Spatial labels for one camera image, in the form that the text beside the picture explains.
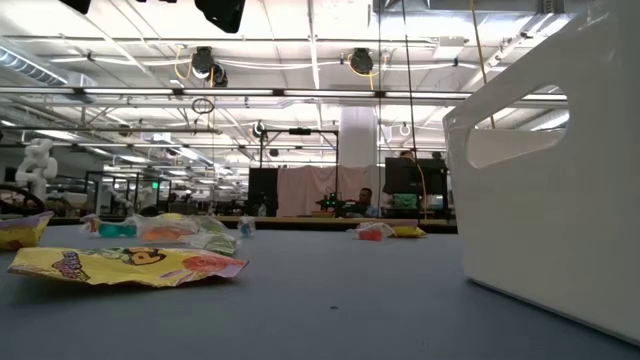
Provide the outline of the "large yellow pink candy packet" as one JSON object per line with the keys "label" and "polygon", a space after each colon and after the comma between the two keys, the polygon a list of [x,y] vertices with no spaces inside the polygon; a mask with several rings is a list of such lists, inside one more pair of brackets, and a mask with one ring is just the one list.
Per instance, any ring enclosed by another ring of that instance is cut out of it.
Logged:
{"label": "large yellow pink candy packet", "polygon": [[89,285],[177,287],[209,277],[233,278],[248,262],[201,249],[115,247],[18,250],[8,271]]}

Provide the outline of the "green candy clear wrapper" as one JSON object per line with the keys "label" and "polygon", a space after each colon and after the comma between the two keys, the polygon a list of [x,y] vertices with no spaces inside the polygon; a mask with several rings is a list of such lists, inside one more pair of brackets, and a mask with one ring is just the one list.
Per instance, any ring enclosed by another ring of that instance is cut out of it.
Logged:
{"label": "green candy clear wrapper", "polygon": [[194,215],[193,221],[196,222],[201,229],[207,232],[221,232],[227,231],[227,227],[220,222],[217,218],[210,215]]}
{"label": "green candy clear wrapper", "polygon": [[194,235],[183,235],[179,240],[194,248],[232,256],[240,246],[240,241],[224,232],[206,231]]}

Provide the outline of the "orange candy clear wrapper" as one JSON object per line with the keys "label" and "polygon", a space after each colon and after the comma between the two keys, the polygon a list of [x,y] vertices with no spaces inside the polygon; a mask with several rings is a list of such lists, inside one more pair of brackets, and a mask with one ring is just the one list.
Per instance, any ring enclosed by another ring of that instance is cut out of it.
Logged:
{"label": "orange candy clear wrapper", "polygon": [[194,235],[200,226],[192,218],[169,221],[155,217],[133,216],[137,226],[137,236],[147,243],[179,243],[183,235]]}

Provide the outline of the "teal candy clear wrapper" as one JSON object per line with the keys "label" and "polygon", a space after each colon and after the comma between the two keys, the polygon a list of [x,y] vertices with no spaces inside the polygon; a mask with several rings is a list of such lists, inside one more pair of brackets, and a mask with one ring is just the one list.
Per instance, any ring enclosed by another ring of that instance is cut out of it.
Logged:
{"label": "teal candy clear wrapper", "polygon": [[81,231],[104,238],[135,237],[137,226],[133,219],[126,218],[122,222],[102,220],[96,214],[90,214],[81,219]]}

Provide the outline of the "red candy clear wrapper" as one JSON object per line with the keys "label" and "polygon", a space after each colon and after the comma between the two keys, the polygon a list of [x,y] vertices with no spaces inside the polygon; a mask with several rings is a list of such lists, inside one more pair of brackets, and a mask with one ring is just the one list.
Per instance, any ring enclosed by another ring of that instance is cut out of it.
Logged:
{"label": "red candy clear wrapper", "polygon": [[354,232],[359,240],[382,241],[395,234],[393,228],[381,222],[366,222],[359,224]]}

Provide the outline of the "long light strip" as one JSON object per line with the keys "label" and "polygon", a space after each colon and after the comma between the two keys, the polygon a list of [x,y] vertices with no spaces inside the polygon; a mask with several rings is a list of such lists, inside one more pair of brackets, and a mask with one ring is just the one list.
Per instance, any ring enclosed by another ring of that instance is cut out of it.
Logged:
{"label": "long light strip", "polygon": [[247,96],[313,98],[398,98],[463,100],[469,92],[409,92],[373,90],[291,90],[235,88],[101,88],[101,87],[17,87],[0,86],[0,94],[118,95],[118,96]]}

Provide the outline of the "pink cloth curtain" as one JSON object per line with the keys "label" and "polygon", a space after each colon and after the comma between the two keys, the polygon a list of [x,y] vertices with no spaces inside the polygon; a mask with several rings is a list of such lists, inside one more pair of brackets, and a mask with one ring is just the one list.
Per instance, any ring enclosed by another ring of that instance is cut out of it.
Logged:
{"label": "pink cloth curtain", "polygon": [[343,200],[357,200],[362,188],[370,188],[373,200],[377,201],[379,187],[383,184],[384,169],[375,166],[280,168],[277,216],[310,215],[320,209],[316,201],[333,191],[337,191]]}

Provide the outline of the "black device green lights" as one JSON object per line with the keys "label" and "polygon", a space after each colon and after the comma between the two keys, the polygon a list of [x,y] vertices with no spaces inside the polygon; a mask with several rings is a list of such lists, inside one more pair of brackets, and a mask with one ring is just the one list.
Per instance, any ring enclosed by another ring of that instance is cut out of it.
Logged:
{"label": "black device green lights", "polygon": [[336,192],[325,194],[316,204],[320,206],[321,211],[330,212],[336,218],[344,218],[348,214],[360,211],[360,203],[357,200],[340,200]]}

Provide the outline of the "person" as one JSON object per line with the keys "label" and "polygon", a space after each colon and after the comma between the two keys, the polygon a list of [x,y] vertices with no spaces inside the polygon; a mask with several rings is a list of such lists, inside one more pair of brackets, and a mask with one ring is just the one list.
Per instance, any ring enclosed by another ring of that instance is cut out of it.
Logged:
{"label": "person", "polygon": [[370,188],[362,188],[359,192],[357,204],[349,212],[351,217],[356,218],[376,218],[379,208],[372,202],[373,192]]}
{"label": "person", "polygon": [[400,152],[398,158],[385,159],[385,216],[402,218],[406,212],[419,209],[419,171],[415,153]]}

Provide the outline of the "wide black monitor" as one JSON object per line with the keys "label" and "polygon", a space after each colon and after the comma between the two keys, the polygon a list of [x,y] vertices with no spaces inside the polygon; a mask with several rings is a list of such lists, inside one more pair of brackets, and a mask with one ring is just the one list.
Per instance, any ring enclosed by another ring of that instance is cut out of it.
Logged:
{"label": "wide black monitor", "polygon": [[441,159],[385,159],[385,204],[393,209],[422,208],[423,197],[448,201],[447,168]]}

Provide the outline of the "white plastic bin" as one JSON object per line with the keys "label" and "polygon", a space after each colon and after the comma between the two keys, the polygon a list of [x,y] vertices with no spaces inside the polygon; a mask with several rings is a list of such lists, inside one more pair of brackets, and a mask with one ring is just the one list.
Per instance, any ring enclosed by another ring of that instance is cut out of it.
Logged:
{"label": "white plastic bin", "polygon": [[[484,130],[546,85],[561,131]],[[640,346],[640,0],[598,0],[443,121],[475,282]]]}

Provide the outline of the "gray ventilation duct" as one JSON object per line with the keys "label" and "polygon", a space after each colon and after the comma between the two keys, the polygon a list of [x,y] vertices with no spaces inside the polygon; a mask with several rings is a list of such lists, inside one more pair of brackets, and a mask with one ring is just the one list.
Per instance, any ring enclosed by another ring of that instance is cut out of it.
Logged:
{"label": "gray ventilation duct", "polygon": [[21,74],[38,85],[48,87],[81,87],[91,82],[91,79],[83,74],[72,72],[69,76],[50,70],[4,46],[0,46],[0,68]]}

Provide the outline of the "black framed enclosure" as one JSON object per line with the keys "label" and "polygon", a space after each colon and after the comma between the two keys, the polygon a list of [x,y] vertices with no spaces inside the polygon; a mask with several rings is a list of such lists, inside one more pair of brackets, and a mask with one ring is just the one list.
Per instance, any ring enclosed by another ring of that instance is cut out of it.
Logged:
{"label": "black framed enclosure", "polygon": [[87,171],[84,176],[88,212],[106,217],[168,212],[172,185],[168,178],[140,172]]}

